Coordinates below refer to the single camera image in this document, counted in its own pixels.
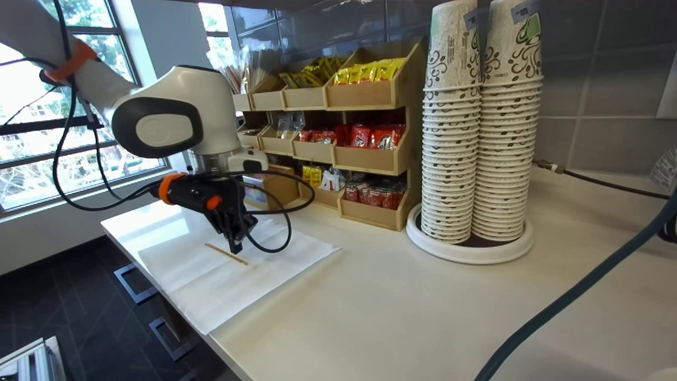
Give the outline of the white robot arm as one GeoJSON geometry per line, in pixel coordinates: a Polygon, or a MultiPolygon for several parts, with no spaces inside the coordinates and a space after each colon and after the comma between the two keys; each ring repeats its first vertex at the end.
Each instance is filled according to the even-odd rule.
{"type": "Polygon", "coordinates": [[[171,174],[153,197],[203,214],[232,254],[255,227],[243,205],[240,176],[268,167],[263,152],[243,148],[226,78],[199,65],[173,65],[153,84],[132,84],[65,29],[37,0],[0,0],[0,41],[43,67],[51,84],[67,84],[110,125],[136,156],[163,159],[193,150],[196,174],[171,174]]]}

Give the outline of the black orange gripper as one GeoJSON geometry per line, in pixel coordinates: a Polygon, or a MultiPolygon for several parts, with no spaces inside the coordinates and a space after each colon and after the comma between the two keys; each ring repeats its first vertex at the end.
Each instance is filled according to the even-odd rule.
{"type": "Polygon", "coordinates": [[[246,210],[246,190],[234,178],[168,174],[156,185],[156,197],[166,205],[209,216],[234,254],[243,250],[243,240],[255,227],[255,217],[246,210]]]}

